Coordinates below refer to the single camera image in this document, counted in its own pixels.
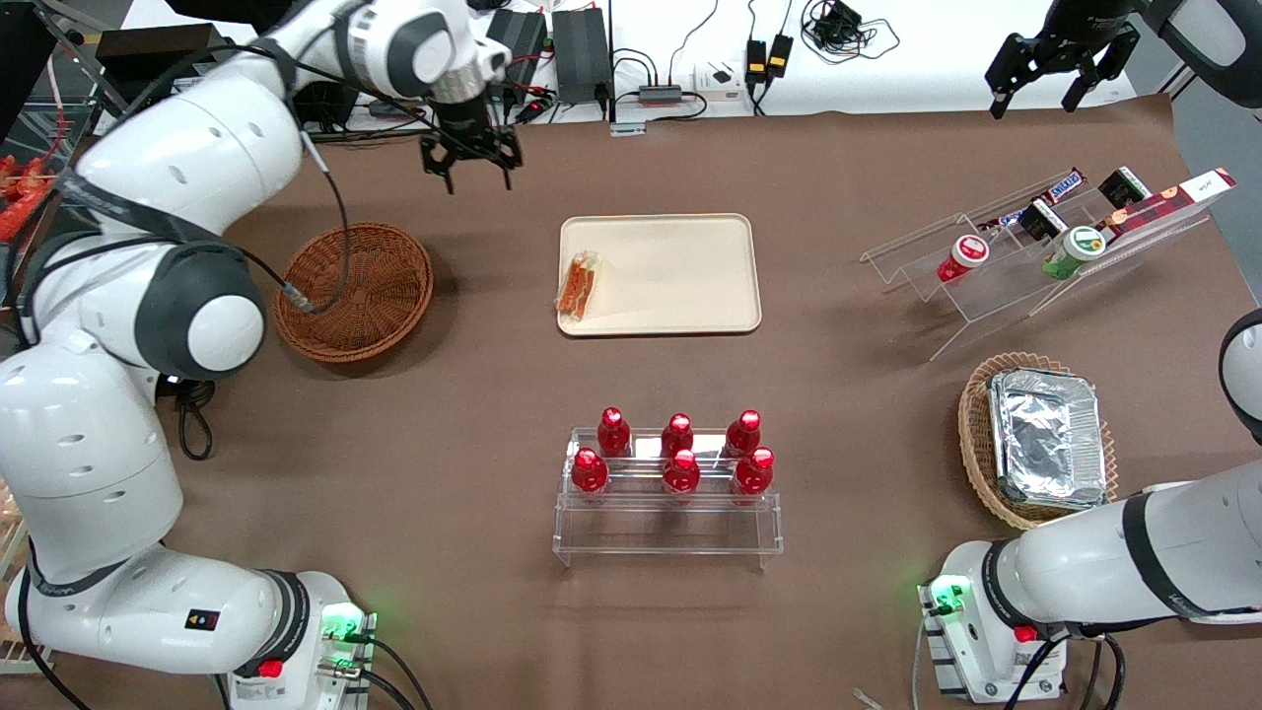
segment empty wicker basket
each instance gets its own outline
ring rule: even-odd
[[[982,503],[1005,523],[1017,530],[1030,530],[1040,523],[1063,518],[1073,511],[1013,503],[1000,492],[994,468],[994,439],[991,434],[991,400],[987,383],[1003,371],[1030,368],[1073,375],[1060,363],[1032,352],[1005,352],[982,363],[964,386],[959,399],[959,449],[964,455],[968,483],[973,484]],[[1113,436],[1108,425],[1100,422],[1100,441],[1104,444],[1104,470],[1108,482],[1108,499],[1117,499],[1117,458],[1113,455]]]
[[[420,322],[434,291],[429,253],[408,232],[377,222],[351,228],[351,267],[342,295],[321,313],[307,313],[279,290],[273,313],[280,337],[321,363],[353,363],[389,349]],[[285,271],[322,308],[337,294],[342,228],[308,241]]]

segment foil container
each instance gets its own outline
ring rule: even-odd
[[[1013,503],[1087,511],[1107,501],[1095,388],[1045,371],[991,378],[991,429],[1000,491]]]

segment acrylic shelf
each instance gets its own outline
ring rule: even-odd
[[[1055,248],[1054,240],[1039,241],[1020,223],[986,230],[978,227],[1027,207],[1035,197],[1068,175],[1069,172],[1065,172],[989,204],[958,212],[877,246],[859,257],[859,261],[872,264],[887,284],[909,281],[923,301],[928,303],[941,293],[949,306],[963,319],[930,361],[936,361],[952,347],[974,342],[1037,314],[1070,290],[1082,290],[1083,282],[1094,285],[1128,272],[1142,262],[1142,259],[1135,256],[1167,243],[1175,236],[1208,221],[1205,208],[1214,201],[1209,198],[1171,214],[1152,217],[1143,227],[1109,243],[1098,260],[1083,265],[1065,280],[1056,280],[1042,271],[1045,257]],[[1113,213],[1116,207],[1084,179],[1054,209],[1070,227],[1075,227],[1094,226]],[[991,246],[991,255],[977,269],[943,282],[938,277],[938,265],[948,256],[955,238],[965,233],[984,238]]]
[[[569,472],[583,446],[599,450],[596,428],[570,433],[557,491],[553,552],[568,567],[574,555],[751,555],[765,567],[784,552],[780,494],[736,496],[728,486],[736,459],[719,457],[724,430],[694,429],[702,470],[685,499],[661,489],[661,430],[632,430],[632,457],[606,458],[610,484],[592,497]]]

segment white tabletop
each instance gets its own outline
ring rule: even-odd
[[[608,9],[611,0],[596,0]],[[661,81],[666,79],[670,54],[689,29],[714,6],[713,0],[612,0],[615,43],[646,52],[656,61]],[[864,19],[885,18],[899,34],[901,44],[880,59],[854,59],[840,66],[828,66],[817,58],[799,37],[803,8],[810,0],[789,0],[791,4],[785,34],[794,38],[786,76],[776,79],[762,107],[772,115],[844,111],[851,113],[970,111],[991,105],[989,87],[983,74],[1003,39],[1016,32],[1032,35],[1042,26],[1047,0],[854,0],[848,3]],[[540,5],[554,9],[581,9],[586,0],[512,0],[510,9],[536,11]],[[755,39],[771,44],[785,16],[784,0],[753,0],[757,13]],[[490,13],[477,16],[475,26],[485,32]],[[135,0],[124,20],[124,28],[188,24],[202,20],[175,15],[163,0]],[[745,42],[750,35],[751,18],[746,0],[718,0],[718,11],[704,28],[693,34],[688,47],[675,61],[674,81],[684,91],[693,88],[693,66],[711,61],[736,62],[743,67]],[[249,42],[254,33],[249,25],[216,23],[220,33],[236,42]],[[877,53],[892,42],[885,33],[873,39],[868,53]],[[557,74],[544,64],[534,83],[555,88]],[[1073,81],[1073,74],[1049,76],[1021,90],[1011,108],[1049,108],[1060,100]],[[617,93],[636,90],[644,82],[644,69],[623,62],[617,72]],[[1135,88],[1123,76],[1106,82],[1083,100],[1083,106],[1112,103],[1135,97]],[[642,108],[634,98],[618,106],[620,121],[644,120],[652,116],[685,113],[689,107]],[[748,100],[711,103],[705,116],[748,116]],[[594,103],[564,110],[558,122],[599,120]],[[371,124],[353,127],[371,127]]]

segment brown tablecloth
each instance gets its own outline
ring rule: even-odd
[[[854,687],[909,707],[914,585],[955,545],[1015,535],[969,489],[955,434],[960,387],[994,352],[1045,353],[1097,383],[1123,494],[1258,455],[1217,381],[1220,338],[1252,301],[1212,224],[931,364],[945,334],[926,329],[925,305],[858,262],[1069,165],[1099,179],[1128,164],[1153,188],[1185,179],[1165,98],[1002,122],[652,124],[616,140],[603,125],[557,125],[528,127],[521,141],[512,192],[493,168],[462,164],[456,197],[422,172],[411,143],[326,150],[352,219],[399,224],[429,248],[439,274],[430,311],[389,362],[356,378],[270,337],[207,409],[215,458],[175,454],[187,502],[173,549],[336,575],[381,613],[381,637],[438,710],[832,710],[859,707]],[[726,211],[753,223],[756,332],[558,332],[565,218]],[[280,265],[334,223],[308,165],[230,237]],[[761,410],[786,552],[765,573],[740,557],[591,559],[567,571],[550,551],[562,446],[608,405],[637,426],[678,410],[722,426]],[[1180,622],[1124,634],[1127,706],[1256,706],[1256,634]],[[1076,707],[1089,652],[1071,657],[1069,697],[1040,707]],[[57,660],[96,709],[218,702],[204,678]],[[923,705],[960,707],[931,676],[923,668]],[[43,681],[5,678],[0,706],[63,705]]]

